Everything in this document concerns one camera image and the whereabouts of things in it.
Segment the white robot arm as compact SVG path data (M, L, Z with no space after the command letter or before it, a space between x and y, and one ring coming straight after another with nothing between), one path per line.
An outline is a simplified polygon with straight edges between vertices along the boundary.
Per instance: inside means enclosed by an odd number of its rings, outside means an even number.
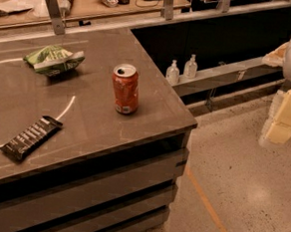
M291 83L291 39L262 58L262 63L281 67L285 80ZM280 145L291 138L291 89L279 90L272 100L268 119L261 130L261 146Z

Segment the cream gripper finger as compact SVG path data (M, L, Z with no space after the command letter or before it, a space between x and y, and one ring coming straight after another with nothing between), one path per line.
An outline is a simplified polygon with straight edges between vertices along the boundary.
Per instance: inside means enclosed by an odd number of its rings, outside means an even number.
M288 43L283 43L262 58L262 63L271 67L282 67Z
M291 139L291 89L275 94L258 142L260 146L276 146L286 143L289 139Z

